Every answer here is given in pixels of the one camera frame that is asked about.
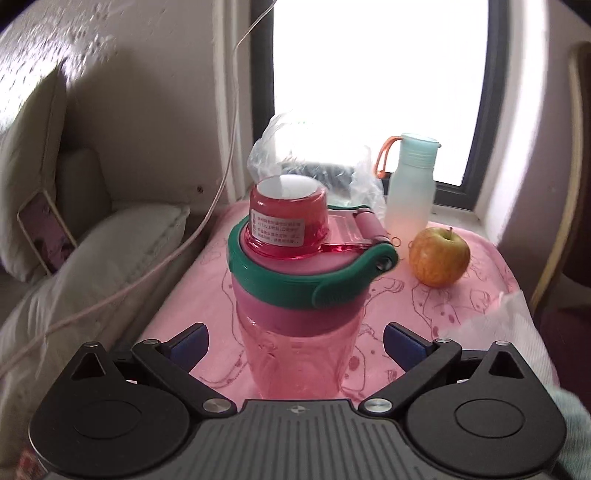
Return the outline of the pink bottle with green handle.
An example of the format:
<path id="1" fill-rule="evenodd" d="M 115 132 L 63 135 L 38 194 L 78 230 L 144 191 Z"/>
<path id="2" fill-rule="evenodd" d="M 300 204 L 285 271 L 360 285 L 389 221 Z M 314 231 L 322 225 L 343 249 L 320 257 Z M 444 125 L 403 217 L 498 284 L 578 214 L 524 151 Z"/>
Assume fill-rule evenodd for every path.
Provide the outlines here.
<path id="1" fill-rule="evenodd" d="M 332 206 L 311 177 L 260 180 L 228 238 L 250 371 L 264 399 L 339 394 L 370 284 L 399 256 L 366 205 Z"/>

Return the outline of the teal microfibre cloth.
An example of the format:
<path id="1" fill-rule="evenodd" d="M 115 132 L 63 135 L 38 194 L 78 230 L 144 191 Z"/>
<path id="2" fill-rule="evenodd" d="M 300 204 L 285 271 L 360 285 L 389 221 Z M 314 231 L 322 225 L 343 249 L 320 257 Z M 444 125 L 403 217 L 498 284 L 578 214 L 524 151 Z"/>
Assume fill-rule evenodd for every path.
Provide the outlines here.
<path id="1" fill-rule="evenodd" d="M 556 386 L 547 391 L 564 417 L 567 434 L 558 462 L 572 479 L 591 479 L 591 419 L 580 399 Z"/>

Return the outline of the white paper towel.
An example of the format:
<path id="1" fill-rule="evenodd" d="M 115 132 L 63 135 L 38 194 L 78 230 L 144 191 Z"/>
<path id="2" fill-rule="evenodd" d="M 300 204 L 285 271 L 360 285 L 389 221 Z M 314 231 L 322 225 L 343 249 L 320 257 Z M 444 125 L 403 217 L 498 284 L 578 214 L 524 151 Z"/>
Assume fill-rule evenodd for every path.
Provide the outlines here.
<path id="1" fill-rule="evenodd" d="M 502 295 L 487 313 L 474 314 L 456 326 L 441 327 L 439 334 L 471 350 L 488 350 L 496 341 L 509 342 L 544 385 L 559 386 L 558 374 L 521 290 Z"/>

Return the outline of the beige pillow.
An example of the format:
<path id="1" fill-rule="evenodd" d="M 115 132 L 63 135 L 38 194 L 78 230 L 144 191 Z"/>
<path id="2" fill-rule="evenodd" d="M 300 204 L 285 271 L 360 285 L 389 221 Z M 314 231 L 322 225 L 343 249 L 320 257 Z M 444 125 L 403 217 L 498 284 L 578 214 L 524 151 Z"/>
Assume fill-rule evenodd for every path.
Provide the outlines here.
<path id="1" fill-rule="evenodd" d="M 1 327 L 1 474 L 10 476 L 27 444 L 29 421 L 84 342 L 128 346 L 139 337 L 182 276 L 178 258 L 125 296 L 66 327 L 59 321 L 123 290 L 173 252 L 189 210 L 146 204 L 97 224 L 65 265 L 40 280 Z"/>

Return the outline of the red yellow apple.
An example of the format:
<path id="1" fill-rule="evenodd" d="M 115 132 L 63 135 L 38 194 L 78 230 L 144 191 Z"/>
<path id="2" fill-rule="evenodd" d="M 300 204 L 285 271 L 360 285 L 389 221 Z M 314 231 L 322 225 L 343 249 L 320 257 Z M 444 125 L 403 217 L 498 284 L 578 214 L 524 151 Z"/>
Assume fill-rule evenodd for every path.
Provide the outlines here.
<path id="1" fill-rule="evenodd" d="M 422 230 L 409 247 L 415 277 L 430 288 L 446 288 L 466 272 L 471 260 L 468 243 L 452 228 Z"/>

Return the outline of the dark red wooden chair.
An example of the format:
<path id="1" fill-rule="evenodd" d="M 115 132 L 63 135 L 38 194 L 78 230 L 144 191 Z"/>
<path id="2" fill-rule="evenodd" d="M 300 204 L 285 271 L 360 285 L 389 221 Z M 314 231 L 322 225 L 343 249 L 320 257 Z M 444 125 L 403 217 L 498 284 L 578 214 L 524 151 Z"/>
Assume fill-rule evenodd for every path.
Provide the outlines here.
<path id="1" fill-rule="evenodd" d="M 546 266 L 531 297 L 542 339 L 563 388 L 590 401 L 590 299 L 551 307 L 562 277 L 567 288 L 590 292 L 590 44 L 573 47 L 568 63 L 572 155 L 561 222 Z"/>

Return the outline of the frosted bottle with mint lid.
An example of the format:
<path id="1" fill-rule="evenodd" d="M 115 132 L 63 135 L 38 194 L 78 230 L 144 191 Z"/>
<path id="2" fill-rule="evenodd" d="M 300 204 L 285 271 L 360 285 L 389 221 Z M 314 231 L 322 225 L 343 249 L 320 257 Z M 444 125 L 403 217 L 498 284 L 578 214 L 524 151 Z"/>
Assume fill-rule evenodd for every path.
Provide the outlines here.
<path id="1" fill-rule="evenodd" d="M 441 144 L 411 136 L 391 136 L 382 145 L 374 166 L 380 180 L 394 144 L 400 144 L 396 170 L 386 191 L 386 229 L 401 247 L 407 247 L 426 228 L 436 194 L 434 170 Z"/>

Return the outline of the smartphone with pink screen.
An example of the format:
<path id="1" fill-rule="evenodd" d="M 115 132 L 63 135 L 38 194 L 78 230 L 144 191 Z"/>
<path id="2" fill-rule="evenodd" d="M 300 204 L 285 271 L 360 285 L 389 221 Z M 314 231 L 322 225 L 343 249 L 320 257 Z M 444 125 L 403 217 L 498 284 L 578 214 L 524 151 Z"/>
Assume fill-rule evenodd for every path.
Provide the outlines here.
<path id="1" fill-rule="evenodd" d="M 54 201 L 39 189 L 17 212 L 21 230 L 48 275 L 55 274 L 77 248 Z"/>

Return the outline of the clear plastic bag of seeds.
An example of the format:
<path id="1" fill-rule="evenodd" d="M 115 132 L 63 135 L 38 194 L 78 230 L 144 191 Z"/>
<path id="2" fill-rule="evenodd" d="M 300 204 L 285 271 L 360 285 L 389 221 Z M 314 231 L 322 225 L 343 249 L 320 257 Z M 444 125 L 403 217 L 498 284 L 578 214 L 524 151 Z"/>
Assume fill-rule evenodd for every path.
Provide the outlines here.
<path id="1" fill-rule="evenodd" d="M 351 129 L 329 119 L 308 121 L 276 114 L 246 161 L 255 181 L 280 174 L 318 180 L 331 205 L 367 205 L 386 214 L 384 187 L 373 171 L 370 149 Z"/>

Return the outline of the window with dark frame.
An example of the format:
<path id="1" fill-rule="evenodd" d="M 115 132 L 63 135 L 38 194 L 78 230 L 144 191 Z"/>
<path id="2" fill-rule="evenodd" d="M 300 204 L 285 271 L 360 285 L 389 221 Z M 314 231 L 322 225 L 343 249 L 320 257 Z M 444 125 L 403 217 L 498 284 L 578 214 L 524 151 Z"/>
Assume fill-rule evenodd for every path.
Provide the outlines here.
<path id="1" fill-rule="evenodd" d="M 439 205 L 473 209 L 508 72 L 506 1 L 253 1 L 252 131 L 294 120 L 322 162 L 374 163 L 384 142 L 433 140 Z"/>

